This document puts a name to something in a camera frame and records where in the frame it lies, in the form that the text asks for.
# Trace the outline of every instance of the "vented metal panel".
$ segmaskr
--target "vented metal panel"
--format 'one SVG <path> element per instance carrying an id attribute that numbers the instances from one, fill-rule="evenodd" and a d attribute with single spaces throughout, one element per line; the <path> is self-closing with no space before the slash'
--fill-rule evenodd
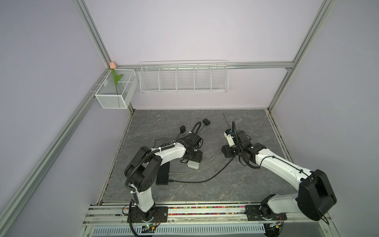
<path id="1" fill-rule="evenodd" d="M 142 225 L 133 225 L 138 235 L 141 234 Z M 265 233 L 263 224 L 165 224 L 160 225 L 154 235 L 221 235 L 221 234 L 259 234 Z M 129 225 L 127 226 L 97 226 L 92 236 L 133 236 Z"/>
<path id="2" fill-rule="evenodd" d="M 144 93 L 227 91 L 229 87 L 226 63 L 146 66 L 139 80 Z"/>

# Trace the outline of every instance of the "white robotic arm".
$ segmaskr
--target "white robotic arm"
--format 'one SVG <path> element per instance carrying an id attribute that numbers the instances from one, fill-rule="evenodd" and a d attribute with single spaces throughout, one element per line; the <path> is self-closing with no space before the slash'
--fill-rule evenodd
<path id="1" fill-rule="evenodd" d="M 337 202 L 324 172 L 302 168 L 283 159 L 260 143 L 251 144 L 245 132 L 236 130 L 234 121 L 232 124 L 232 129 L 224 133 L 228 141 L 228 145 L 222 148 L 225 157 L 238 155 L 251 168 L 265 167 L 298 190 L 297 193 L 290 195 L 269 195 L 261 202 L 258 214 L 270 218 L 279 213 L 303 213 L 317 221 Z"/>
<path id="2" fill-rule="evenodd" d="M 311 171 L 293 164 L 260 143 L 251 144 L 244 131 L 235 130 L 234 121 L 233 129 L 226 130 L 224 136 L 228 145 L 223 146 L 221 151 L 226 158 L 239 156 L 251 168 L 265 167 L 298 191 L 290 195 L 269 195 L 261 202 L 256 214 L 269 220 L 279 213 L 303 213 L 318 221 L 337 202 L 324 172 Z M 196 133 L 191 133 L 183 140 L 155 150 L 141 147 L 134 156 L 124 172 L 127 176 L 125 185 L 132 190 L 142 220 L 149 221 L 155 210 L 151 185 L 157 177 L 159 167 L 177 158 L 201 160 L 202 152 L 198 150 L 200 140 Z"/>
<path id="3" fill-rule="evenodd" d="M 138 207 L 141 219 L 149 221 L 154 213 L 155 205 L 151 194 L 151 185 L 157 177 L 160 166 L 173 159 L 184 158 L 188 160 L 189 167 L 198 169 L 202 159 L 202 152 L 199 150 L 201 141 L 202 138 L 196 132 L 190 132 L 173 144 L 154 150 L 146 146 L 139 149 L 126 167 L 124 174 L 127 177 L 125 186 L 134 195 L 133 202 Z"/>

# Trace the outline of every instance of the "white mesh basket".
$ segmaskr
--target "white mesh basket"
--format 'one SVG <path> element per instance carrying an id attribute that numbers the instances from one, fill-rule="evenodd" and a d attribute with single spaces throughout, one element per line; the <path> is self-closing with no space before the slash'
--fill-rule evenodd
<path id="1" fill-rule="evenodd" d="M 139 81 L 143 93 L 227 91 L 229 86 L 226 63 L 146 66 L 141 68 Z"/>
<path id="2" fill-rule="evenodd" d="M 115 69 L 116 75 L 123 74 L 116 86 L 111 71 L 107 74 L 95 96 L 103 108 L 128 108 L 138 80 L 133 69 Z"/>

